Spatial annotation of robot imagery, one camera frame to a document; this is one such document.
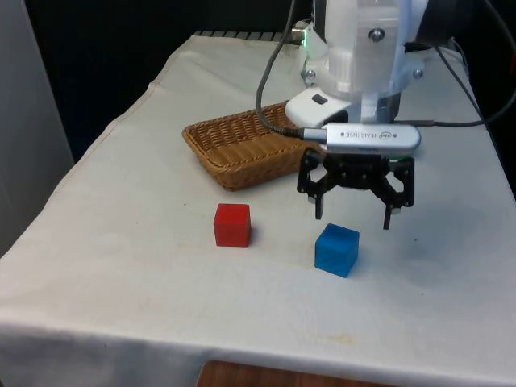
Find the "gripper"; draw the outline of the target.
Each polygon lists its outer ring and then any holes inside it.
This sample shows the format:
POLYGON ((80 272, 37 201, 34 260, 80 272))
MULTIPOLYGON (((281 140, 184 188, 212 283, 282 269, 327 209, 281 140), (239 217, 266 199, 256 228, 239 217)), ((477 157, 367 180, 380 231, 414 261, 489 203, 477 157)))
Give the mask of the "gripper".
POLYGON ((328 154, 323 156, 313 148, 307 148, 301 158, 297 190, 307 194, 315 205, 315 218, 323 216, 324 194, 340 186, 350 189, 371 189, 385 204, 383 229, 388 230, 394 210, 414 205, 414 158, 391 161, 384 156, 328 154), (311 179, 311 172, 322 165, 326 174, 318 181, 311 179), (403 185, 398 192, 388 181, 388 174, 403 185))

